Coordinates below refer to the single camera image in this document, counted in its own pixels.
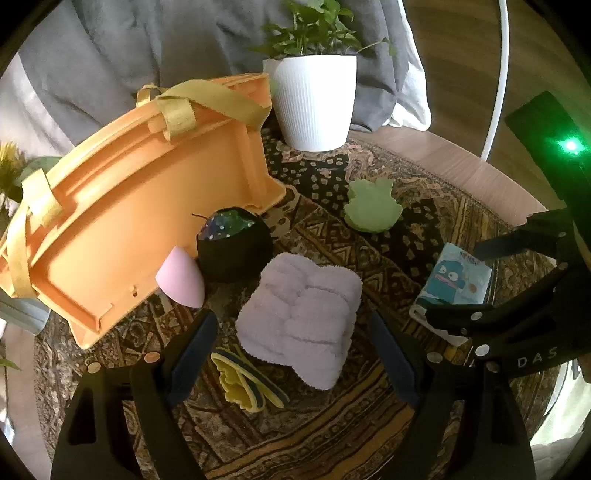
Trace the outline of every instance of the patterned rug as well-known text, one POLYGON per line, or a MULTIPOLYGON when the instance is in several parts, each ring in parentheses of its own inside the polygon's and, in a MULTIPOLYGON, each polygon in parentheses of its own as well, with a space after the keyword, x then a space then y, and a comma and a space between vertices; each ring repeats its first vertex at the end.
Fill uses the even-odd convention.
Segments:
MULTIPOLYGON (((509 227, 465 192, 376 145, 349 141, 338 150, 310 154, 290 149, 270 130, 263 133, 269 172, 288 184, 286 198, 265 215, 276 252, 303 254, 321 265, 342 265, 363 279, 363 302, 349 356, 337 385, 326 392, 306 386, 290 368, 252 359, 291 399, 283 409, 269 405, 258 414, 224 400, 217 370, 209 361, 174 417, 210 479, 370 478, 392 456, 413 415, 396 398, 366 333, 372 306, 395 314, 400 326, 428 351, 439 351, 458 364, 468 361, 470 343, 459 349, 449 346, 412 321, 408 308, 446 241, 471 251, 477 241, 509 227), (355 232, 342 219, 346 183, 380 176, 395 180, 392 194, 404 206, 402 218, 379 235, 355 232)), ((552 268, 533 253, 491 266, 490 300, 497 304, 552 268)), ((207 286, 206 306, 219 320, 219 345, 236 342, 235 319, 256 285, 254 279, 207 286)), ((86 351, 76 346, 67 323, 52 314, 35 343, 37 406, 50 456, 86 365, 132 365, 144 353, 166 346, 195 314, 156 292, 86 351)), ((556 376, 553 369, 512 384, 530 436, 543 418, 556 376)), ((125 414, 142 473, 155 479, 133 403, 125 404, 125 414)), ((458 405, 433 478, 445 472, 460 418, 458 405)))

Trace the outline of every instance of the potted plant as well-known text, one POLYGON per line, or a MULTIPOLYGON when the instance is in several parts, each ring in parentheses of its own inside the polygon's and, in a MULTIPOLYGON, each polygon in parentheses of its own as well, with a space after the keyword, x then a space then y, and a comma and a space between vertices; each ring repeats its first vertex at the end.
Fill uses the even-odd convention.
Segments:
POLYGON ((0 143, 0 193, 17 203, 22 201, 22 188, 13 184, 25 161, 12 142, 0 143))
POLYGON ((342 22, 353 12, 337 0, 308 0, 307 5, 286 0, 293 25, 268 24, 267 42, 253 50, 264 53, 264 71, 272 84, 273 107, 285 141, 304 151, 328 151, 347 140, 360 51, 366 47, 342 22))

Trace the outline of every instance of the yellow strap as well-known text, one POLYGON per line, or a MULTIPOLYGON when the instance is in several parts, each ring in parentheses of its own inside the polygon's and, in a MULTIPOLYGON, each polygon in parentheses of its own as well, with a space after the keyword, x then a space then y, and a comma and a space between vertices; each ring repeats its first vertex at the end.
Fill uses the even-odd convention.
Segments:
POLYGON ((15 297, 35 298, 37 292, 31 284, 27 255, 27 213, 29 209, 45 227, 63 211, 53 196, 51 187, 42 169, 36 170, 22 182, 22 202, 8 225, 8 268, 15 297))
MULTIPOLYGON (((240 357, 240 359, 242 359, 242 361, 244 361, 244 363, 248 364, 251 368, 253 368, 254 370, 256 370, 262 377, 265 378, 265 380, 267 380, 269 383, 271 383, 272 385, 274 385, 274 387, 277 390, 280 390, 285 397, 287 398, 287 394, 281 390, 277 385, 275 385, 268 376, 266 376, 265 374, 261 373, 260 370, 255 367, 252 362, 246 357, 246 355, 244 355, 244 352, 242 351, 242 349, 240 348, 239 345, 234 344, 234 348, 236 349, 236 352, 238 354, 238 357, 240 357)), ((266 396, 266 398, 268 398, 271 403, 273 403, 273 405, 275 405, 277 408, 283 408, 285 407, 285 404, 283 403, 283 401, 277 396, 275 395, 275 393, 273 393, 273 390, 271 390, 270 388, 268 388, 263 382, 261 382, 258 378, 252 377, 251 380, 256 383, 256 385, 258 386, 259 390, 261 390, 262 394, 264 396, 266 396)))
POLYGON ((188 128, 190 120, 181 122, 179 117, 188 115, 186 103, 175 102, 165 103, 164 100, 190 100, 199 105, 221 113, 227 117, 233 118, 246 124, 247 126, 260 130, 263 122, 269 116, 271 107, 262 107, 247 96, 232 90, 219 83, 209 80, 188 80, 169 88, 166 92, 158 95, 156 101, 158 107, 164 115, 164 119, 169 127, 170 137, 182 133, 188 128))
POLYGON ((161 93, 168 90, 167 88, 159 87, 157 85, 154 85, 153 83, 144 85, 142 88, 138 90, 137 96, 135 97, 136 108, 152 101, 152 89, 156 89, 161 93))
POLYGON ((189 132, 197 126, 193 107, 186 98, 158 98, 157 102, 166 122, 166 140, 170 141, 171 138, 189 132))

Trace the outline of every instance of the metal screw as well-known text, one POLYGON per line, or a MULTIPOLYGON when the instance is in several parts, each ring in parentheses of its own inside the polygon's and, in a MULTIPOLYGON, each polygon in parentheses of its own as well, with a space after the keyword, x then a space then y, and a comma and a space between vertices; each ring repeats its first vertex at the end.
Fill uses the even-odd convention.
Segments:
POLYGON ((501 371, 501 367, 499 367, 499 364, 496 362, 487 362, 486 369, 489 372, 493 372, 494 374, 497 374, 498 372, 501 371))
POLYGON ((90 374, 95 374, 99 370, 100 370, 100 363, 98 363, 98 362, 92 362, 87 368, 87 371, 90 374))
POLYGON ((429 352, 427 354, 427 360, 429 360, 432 364, 440 364, 443 362, 443 356, 438 352, 429 352))
POLYGON ((478 348, 476 348, 476 356, 485 356, 488 355, 488 352, 491 351, 491 347, 489 347, 487 344, 481 345, 478 348))
POLYGON ((153 364, 160 360, 160 354, 158 352, 148 352, 144 355, 144 362, 147 364, 153 364))

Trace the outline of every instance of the white cable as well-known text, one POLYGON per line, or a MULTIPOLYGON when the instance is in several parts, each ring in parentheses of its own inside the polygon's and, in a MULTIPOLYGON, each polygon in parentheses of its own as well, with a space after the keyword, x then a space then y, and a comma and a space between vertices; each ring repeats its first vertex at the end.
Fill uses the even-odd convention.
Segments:
POLYGON ((501 69, 499 71, 499 85, 496 89, 495 108, 492 111, 491 125, 488 129, 482 154, 480 155, 482 160, 488 160, 492 143, 495 140, 496 129, 499 126, 499 120, 501 118, 503 100, 505 99, 507 72, 509 70, 509 12, 507 11, 507 1, 499 0, 499 8, 501 10, 501 69))

